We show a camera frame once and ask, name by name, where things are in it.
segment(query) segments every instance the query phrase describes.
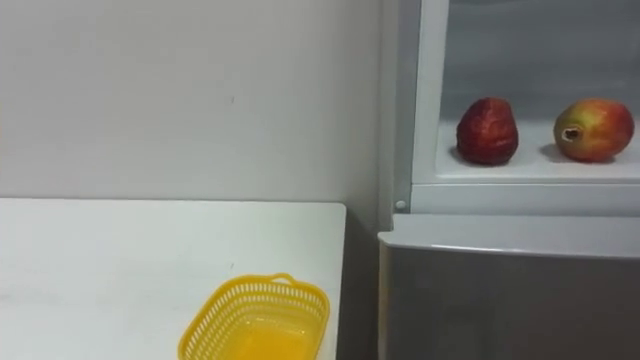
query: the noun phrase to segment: white wall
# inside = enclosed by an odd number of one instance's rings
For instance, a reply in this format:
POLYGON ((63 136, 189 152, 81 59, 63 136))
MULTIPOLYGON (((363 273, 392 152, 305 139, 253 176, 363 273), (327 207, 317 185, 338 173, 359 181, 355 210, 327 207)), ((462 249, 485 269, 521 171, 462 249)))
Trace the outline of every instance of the white wall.
POLYGON ((378 2, 3 0, 0 195, 377 207, 378 2))

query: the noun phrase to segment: basket handle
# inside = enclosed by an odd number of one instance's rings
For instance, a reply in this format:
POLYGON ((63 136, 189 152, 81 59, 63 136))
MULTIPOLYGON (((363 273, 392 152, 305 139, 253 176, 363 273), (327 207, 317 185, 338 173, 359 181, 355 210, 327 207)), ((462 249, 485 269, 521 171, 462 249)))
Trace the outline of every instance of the basket handle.
POLYGON ((267 280, 269 280, 270 282, 276 282, 276 280, 285 280, 291 285, 296 285, 298 283, 296 279, 293 278, 293 276, 287 273, 277 273, 271 276, 267 276, 267 280))

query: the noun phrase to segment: yellow-red apple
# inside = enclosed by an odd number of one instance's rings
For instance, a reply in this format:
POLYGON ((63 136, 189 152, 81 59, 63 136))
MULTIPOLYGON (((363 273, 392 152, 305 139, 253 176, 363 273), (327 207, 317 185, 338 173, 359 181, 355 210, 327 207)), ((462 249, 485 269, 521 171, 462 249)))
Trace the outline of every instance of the yellow-red apple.
POLYGON ((605 162, 629 145, 634 128, 626 106, 613 100, 590 98, 563 111, 556 119, 553 135, 568 158, 605 162))

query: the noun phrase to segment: basket rim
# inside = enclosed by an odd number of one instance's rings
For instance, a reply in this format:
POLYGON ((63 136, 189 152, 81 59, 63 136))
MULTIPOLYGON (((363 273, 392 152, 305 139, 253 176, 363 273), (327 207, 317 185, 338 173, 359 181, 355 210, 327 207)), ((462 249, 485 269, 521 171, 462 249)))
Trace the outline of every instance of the basket rim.
POLYGON ((180 338, 180 342, 178 344, 178 359, 185 360, 184 352, 189 343, 189 340, 192 338, 193 333, 196 331, 198 325, 202 322, 202 319, 209 313, 209 309, 213 304, 220 299, 224 294, 227 293, 231 288, 241 284, 241 283, 270 283, 275 280, 284 279, 287 282, 278 282, 278 284, 282 284, 285 286, 289 286, 294 289, 305 289, 307 291, 313 292, 314 294, 320 296, 320 300, 326 306, 327 310, 322 314, 321 326, 322 331, 320 332, 320 336, 315 341, 315 353, 320 350, 320 345, 322 344, 322 340, 324 339, 327 322, 329 321, 329 315, 331 314, 331 304, 329 302, 329 297, 327 294, 318 286, 299 281, 293 278, 288 273, 275 273, 272 275, 259 275, 259 274, 247 274, 241 275, 234 278, 231 278, 225 281, 222 285, 220 285, 207 299, 207 301, 202 305, 202 307, 198 310, 194 318, 189 323, 189 326, 185 330, 184 334, 180 338))

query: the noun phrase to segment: gray refrigerator panel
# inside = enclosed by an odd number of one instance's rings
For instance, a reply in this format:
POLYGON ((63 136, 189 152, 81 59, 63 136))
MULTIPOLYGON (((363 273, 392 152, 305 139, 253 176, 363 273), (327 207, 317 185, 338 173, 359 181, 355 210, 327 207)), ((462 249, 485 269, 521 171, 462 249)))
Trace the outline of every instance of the gray refrigerator panel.
POLYGON ((640 359, 639 261, 382 247, 381 359, 640 359))

